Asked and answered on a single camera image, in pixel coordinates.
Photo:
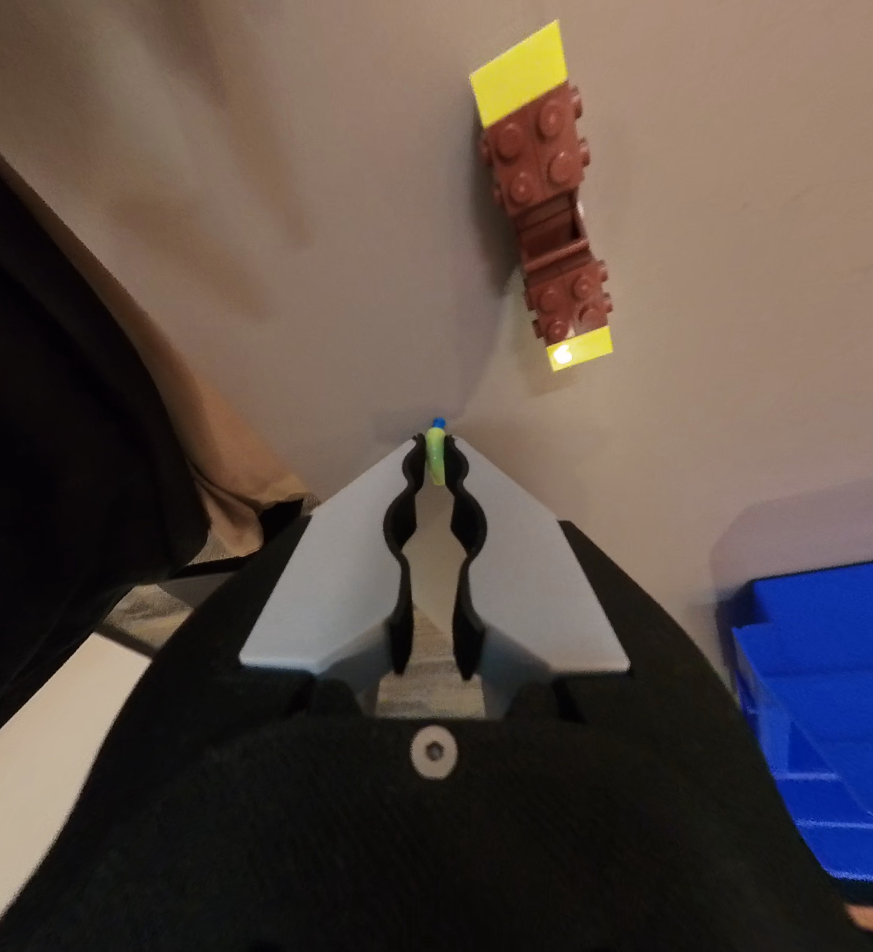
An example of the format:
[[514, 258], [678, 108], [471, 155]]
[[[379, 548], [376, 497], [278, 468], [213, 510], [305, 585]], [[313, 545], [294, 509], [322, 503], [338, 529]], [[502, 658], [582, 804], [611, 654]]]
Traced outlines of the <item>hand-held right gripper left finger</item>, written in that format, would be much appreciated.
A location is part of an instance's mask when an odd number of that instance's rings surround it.
[[414, 640], [410, 567], [419, 439], [313, 512], [240, 651], [243, 665], [311, 675], [405, 672]]

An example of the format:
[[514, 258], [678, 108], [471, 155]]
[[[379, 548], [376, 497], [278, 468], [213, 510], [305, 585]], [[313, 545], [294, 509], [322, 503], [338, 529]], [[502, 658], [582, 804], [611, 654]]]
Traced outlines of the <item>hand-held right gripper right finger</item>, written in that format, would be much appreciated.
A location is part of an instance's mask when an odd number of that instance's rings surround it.
[[446, 438], [463, 549], [452, 620], [461, 676], [536, 681], [623, 673], [630, 660], [559, 519], [464, 440]]

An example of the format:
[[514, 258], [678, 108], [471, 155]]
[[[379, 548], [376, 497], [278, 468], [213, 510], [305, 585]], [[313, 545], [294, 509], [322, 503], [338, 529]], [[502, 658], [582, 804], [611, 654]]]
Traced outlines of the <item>small lime green brick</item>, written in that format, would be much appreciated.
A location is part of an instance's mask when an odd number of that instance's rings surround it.
[[567, 68], [558, 19], [477, 68], [469, 82], [481, 128], [566, 83]]
[[575, 334], [546, 347], [553, 372], [588, 363], [613, 352], [614, 345], [609, 326]]

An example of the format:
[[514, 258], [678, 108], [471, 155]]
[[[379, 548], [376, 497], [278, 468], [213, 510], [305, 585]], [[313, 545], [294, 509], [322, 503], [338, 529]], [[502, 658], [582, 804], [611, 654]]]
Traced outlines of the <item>brown brick assembly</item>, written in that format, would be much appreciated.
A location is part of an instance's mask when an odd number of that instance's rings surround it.
[[609, 326], [606, 263], [586, 230], [579, 192], [592, 154], [578, 133], [583, 103], [569, 80], [480, 127], [478, 150], [493, 197], [513, 230], [523, 297], [545, 345]]

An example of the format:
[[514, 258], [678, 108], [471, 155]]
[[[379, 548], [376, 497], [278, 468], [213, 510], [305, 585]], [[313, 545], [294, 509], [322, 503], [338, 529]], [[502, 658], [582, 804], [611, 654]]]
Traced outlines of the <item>blue plastic bin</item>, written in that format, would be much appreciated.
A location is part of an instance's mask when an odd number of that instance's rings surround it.
[[752, 580], [724, 618], [794, 825], [833, 877], [873, 884], [873, 562]]

